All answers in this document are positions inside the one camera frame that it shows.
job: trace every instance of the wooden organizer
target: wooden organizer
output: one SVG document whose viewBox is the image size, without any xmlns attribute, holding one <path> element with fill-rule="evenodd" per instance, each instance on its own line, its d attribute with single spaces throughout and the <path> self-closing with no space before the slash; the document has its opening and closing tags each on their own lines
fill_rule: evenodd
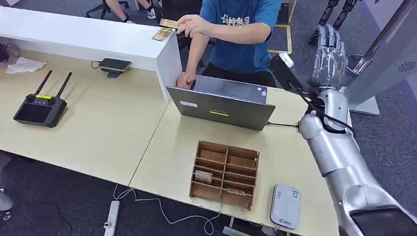
<svg viewBox="0 0 417 236">
<path fill-rule="evenodd" d="M 250 210 L 255 192 L 259 152 L 199 141 L 191 176 L 190 197 L 198 196 Z M 196 181 L 196 171 L 211 173 L 211 184 Z"/>
</svg>

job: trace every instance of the antenna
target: antenna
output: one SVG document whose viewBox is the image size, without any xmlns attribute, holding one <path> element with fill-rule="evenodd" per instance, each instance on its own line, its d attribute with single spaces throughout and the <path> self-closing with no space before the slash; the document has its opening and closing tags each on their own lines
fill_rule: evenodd
<svg viewBox="0 0 417 236">
<path fill-rule="evenodd" d="M 48 72 L 48 74 L 46 75 L 46 77 L 43 79 L 42 83 L 39 85 L 38 89 L 35 92 L 35 96 L 38 95 L 40 93 L 40 91 L 42 90 L 43 86 L 45 85 L 46 81 L 49 79 L 49 76 L 52 74 L 52 70 L 50 70 Z"/>
<path fill-rule="evenodd" d="M 70 72 L 70 73 L 68 74 L 68 76 L 66 77 L 66 79 L 65 79 L 64 83 L 62 84 L 62 86 L 61 86 L 61 88 L 60 88 L 60 90 L 59 90 L 58 94 L 57 94 L 55 97 L 60 97 L 60 96 L 61 96 L 61 93 L 62 93 L 62 91 L 64 91 L 64 88 L 65 88 L 66 84 L 68 83 L 68 80 L 69 80 L 69 78 L 71 77 L 71 75 L 72 75 L 72 72 Z"/>
</svg>

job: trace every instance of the shoe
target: shoe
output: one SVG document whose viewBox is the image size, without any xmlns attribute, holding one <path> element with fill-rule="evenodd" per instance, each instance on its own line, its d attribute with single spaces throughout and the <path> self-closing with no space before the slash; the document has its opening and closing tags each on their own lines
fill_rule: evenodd
<svg viewBox="0 0 417 236">
<path fill-rule="evenodd" d="M 150 20 L 156 19 L 155 9 L 152 9 L 150 12 L 148 12 L 148 19 Z"/>
</svg>

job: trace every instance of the cable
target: cable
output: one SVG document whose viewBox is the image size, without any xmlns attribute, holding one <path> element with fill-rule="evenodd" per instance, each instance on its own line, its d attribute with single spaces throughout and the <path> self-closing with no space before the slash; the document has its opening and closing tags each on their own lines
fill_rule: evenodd
<svg viewBox="0 0 417 236">
<path fill-rule="evenodd" d="M 7 48 L 9 47 L 9 45 L 13 45 L 13 46 L 16 48 L 17 52 L 19 53 L 17 56 L 16 56 L 16 55 L 14 55 L 14 54 L 13 54 L 13 53 L 11 53 L 11 52 L 7 52 Z M 15 58 L 19 58 L 19 57 L 20 57 L 20 51 L 19 51 L 19 48 L 18 48 L 16 45 L 14 45 L 13 43 L 8 43 L 8 44 L 6 44 L 6 47 L 5 47 L 4 51 L 5 51 L 6 53 L 8 53 L 8 54 L 10 54 L 10 55 L 14 56 Z"/>
<path fill-rule="evenodd" d="M 256 227 L 263 226 L 263 225 L 261 225 L 261 224 L 255 224 L 255 223 L 252 223 L 252 222 L 250 222 L 250 221 L 249 221 L 249 223 L 250 223 L 251 225 L 253 225 L 253 226 L 256 226 Z"/>
<path fill-rule="evenodd" d="M 220 212 L 217 214 L 217 216 L 215 216 L 215 217 L 213 217 L 213 218 L 210 218 L 210 219 L 208 219 L 208 218 L 206 218 L 206 217 L 204 217 L 204 216 L 200 216 L 200 215 L 191 215 L 191 216 L 187 216 L 187 217 L 185 217 L 185 218 L 182 218 L 182 219 L 176 220 L 176 221 L 174 221 L 174 222 L 171 222 L 171 221 L 168 219 L 168 217 L 165 215 L 165 212 L 164 212 L 164 210 L 163 210 L 163 208 L 162 208 L 161 200 L 160 200 L 159 198 L 136 199 L 136 192 L 135 192 L 135 189 L 133 189 L 133 188 L 129 188 L 129 189 L 127 189 L 127 190 L 125 190 L 125 191 L 121 192 L 121 193 L 120 193 L 120 194 L 116 197 L 116 189 L 117 189 L 118 185 L 119 185 L 119 184 L 116 184 L 115 190 L 113 191 L 113 198 L 114 198 L 116 201 L 118 201 L 118 200 L 120 200 L 120 199 L 124 198 L 124 197 L 125 197 L 127 194 L 129 194 L 130 192 L 133 192 L 133 194 L 135 195 L 135 201 L 152 201 L 152 200 L 157 200 L 157 201 L 159 202 L 159 207 L 160 207 L 160 209 L 161 209 L 161 212 L 162 212 L 162 214 L 164 215 L 165 219 L 167 220 L 167 222 L 168 222 L 169 224 L 173 225 L 173 224 L 175 224 L 175 223 L 178 223 L 178 222 L 180 222 L 180 221 L 183 221 L 183 220 L 186 220 L 186 219 L 190 219 L 190 218 L 202 218 L 202 219 L 205 219 L 205 220 L 206 220 L 206 223 L 204 224 L 204 232 L 205 232 L 207 235 L 213 235 L 213 233 L 214 233 L 214 225 L 213 225 L 213 223 L 212 223 L 211 221 L 212 221 L 212 220 L 214 220 L 214 219 L 216 219 L 216 218 L 218 218 L 218 217 L 220 216 Z M 209 232 L 207 231 L 207 229 L 206 229 L 207 223 L 210 223 L 210 225 L 211 225 L 211 228 L 212 228 L 211 233 L 209 233 Z"/>
<path fill-rule="evenodd" d="M 99 225 L 99 226 L 97 226 L 97 227 L 95 227 L 94 229 L 92 229 L 91 231 L 90 231 L 90 233 L 88 234 L 88 235 L 86 235 L 86 236 L 90 236 L 94 231 L 96 231 L 96 230 L 98 230 L 98 229 L 100 229 L 100 228 L 103 228 L 103 224 L 101 224 L 101 225 Z"/>
<path fill-rule="evenodd" d="M 101 63 L 101 61 L 93 60 L 93 61 L 91 62 L 91 67 L 92 67 L 93 69 L 97 69 L 97 68 L 98 68 L 98 65 L 97 65 L 97 67 L 94 67 L 94 66 L 92 65 L 94 62 L 98 62 L 98 63 L 100 64 L 100 63 Z"/>
<path fill-rule="evenodd" d="M 312 108 L 314 108 L 314 110 L 315 110 L 315 111 L 317 111 L 318 113 L 320 113 L 321 115 L 323 115 L 323 116 L 324 116 L 324 117 L 326 117 L 327 119 L 329 119 L 329 120 L 331 120 L 331 121 L 334 121 L 334 122 L 336 122 L 336 123 L 338 123 L 338 124 L 341 124 L 341 125 L 345 126 L 346 128 L 348 128 L 348 129 L 352 132 L 353 137 L 356 137 L 356 132 L 355 132 L 355 130 L 354 130 L 354 129 L 350 126 L 350 125 L 348 125 L 348 124 L 346 124 L 345 122 L 340 121 L 340 120 L 338 120 L 338 119 L 336 119 L 336 118 L 333 118 L 333 117 L 331 117 L 331 116 L 327 115 L 326 113 L 324 113 L 322 110 L 318 109 L 316 106 L 314 106 L 314 105 L 313 105 L 310 101 L 308 101 L 308 100 L 305 98 L 305 96 L 304 96 L 304 94 L 301 92 L 301 90 L 297 89 L 297 92 L 298 92 L 298 94 L 301 96 L 301 98 L 304 100 L 304 102 L 306 102 L 309 106 L 311 106 Z"/>
<path fill-rule="evenodd" d="M 276 236 L 281 236 L 281 235 L 277 234 L 277 232 L 276 232 L 275 230 L 276 230 L 276 229 L 272 229 L 272 231 L 274 231 L 274 234 L 275 234 Z"/>
<path fill-rule="evenodd" d="M 44 205 L 52 205 L 52 206 L 54 206 L 55 207 L 55 209 L 57 210 L 57 213 L 58 213 L 58 217 L 63 221 L 63 222 L 65 222 L 67 225 L 68 225 L 68 228 L 69 228 L 69 232 L 68 232 L 68 236 L 71 236 L 71 234 L 72 234 L 72 226 L 71 226 L 71 224 L 69 223 L 69 221 L 68 220 L 66 220 L 62 215 L 61 215 L 61 211 L 60 211 L 60 208 L 58 207 L 58 205 L 56 205 L 55 203 L 50 203 L 50 202 L 40 202 L 40 201 L 35 201 L 35 202 L 33 202 L 33 203 L 38 203 L 38 204 L 44 204 Z"/>
<path fill-rule="evenodd" d="M 278 123 L 272 123 L 272 122 L 269 122 L 269 121 L 268 121 L 267 125 L 279 125 L 279 126 L 298 128 L 298 125 L 296 125 L 296 124 L 278 124 Z"/>
</svg>

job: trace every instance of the robot finger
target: robot finger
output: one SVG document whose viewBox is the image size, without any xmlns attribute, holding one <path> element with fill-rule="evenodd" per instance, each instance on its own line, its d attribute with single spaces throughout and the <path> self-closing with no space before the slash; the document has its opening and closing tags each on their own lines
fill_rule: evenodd
<svg viewBox="0 0 417 236">
<path fill-rule="evenodd" d="M 339 31 L 335 30 L 335 31 L 334 31 L 334 35 L 335 35 L 335 41 L 336 41 L 336 50 L 339 50 L 339 51 L 340 51 L 340 49 L 341 49 L 341 44 L 342 44 L 343 42 L 342 42 L 342 39 L 340 38 L 340 33 L 339 33 Z"/>
<path fill-rule="evenodd" d="M 340 41 L 340 52 L 342 53 L 342 55 L 345 57 L 346 56 L 346 51 L 345 51 L 345 43 Z"/>
<path fill-rule="evenodd" d="M 326 45 L 326 43 L 327 43 L 326 29 L 323 26 L 318 25 L 317 26 L 317 31 L 319 32 L 317 47 L 320 48 L 321 46 L 327 46 Z"/>
<path fill-rule="evenodd" d="M 326 30 L 327 30 L 327 34 L 328 34 L 328 47 L 335 47 L 336 46 L 336 40 L 335 40 L 335 35 L 334 35 L 334 29 L 331 25 L 327 24 L 326 25 Z"/>
</svg>

